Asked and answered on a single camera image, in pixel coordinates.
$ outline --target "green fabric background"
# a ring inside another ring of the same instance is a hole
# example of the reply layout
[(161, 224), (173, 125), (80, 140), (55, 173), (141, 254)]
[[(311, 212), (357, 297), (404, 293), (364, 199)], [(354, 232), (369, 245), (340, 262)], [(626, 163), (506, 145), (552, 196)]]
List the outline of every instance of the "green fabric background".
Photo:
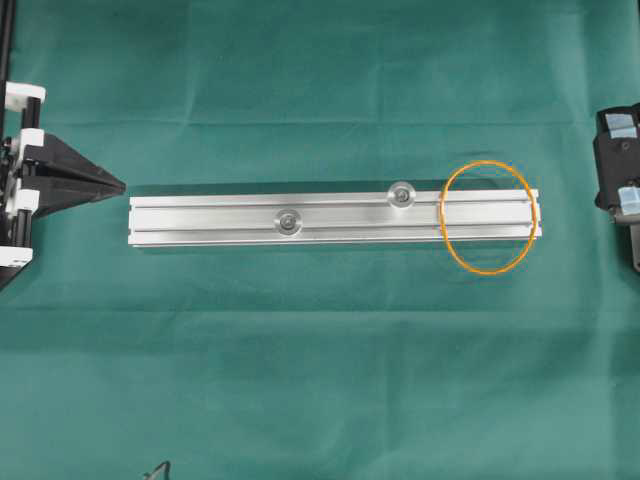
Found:
[(495, 158), (544, 237), (478, 279), (442, 245), (135, 250), (127, 196), (47, 217), (0, 297), (0, 478), (640, 475), (640, 278), (591, 147), (640, 100), (635, 0), (20, 0), (16, 28), (43, 128), (130, 193)]

